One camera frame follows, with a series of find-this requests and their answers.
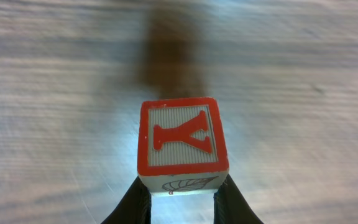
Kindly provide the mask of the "red Y leaf block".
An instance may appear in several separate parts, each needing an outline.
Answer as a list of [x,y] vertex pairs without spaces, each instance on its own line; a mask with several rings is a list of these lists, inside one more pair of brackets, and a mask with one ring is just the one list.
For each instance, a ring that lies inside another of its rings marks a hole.
[[137,173],[157,197],[217,192],[229,173],[218,102],[211,97],[143,102]]

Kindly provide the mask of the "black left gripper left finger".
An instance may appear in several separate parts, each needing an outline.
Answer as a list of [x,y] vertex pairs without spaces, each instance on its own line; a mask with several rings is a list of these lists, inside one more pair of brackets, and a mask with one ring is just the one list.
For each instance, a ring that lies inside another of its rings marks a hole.
[[152,196],[136,177],[113,212],[101,224],[151,224]]

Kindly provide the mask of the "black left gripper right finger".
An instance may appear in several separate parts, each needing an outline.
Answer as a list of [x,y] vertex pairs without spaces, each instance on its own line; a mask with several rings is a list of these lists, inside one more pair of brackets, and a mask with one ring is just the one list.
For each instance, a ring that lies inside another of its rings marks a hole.
[[264,224],[228,174],[214,193],[214,224]]

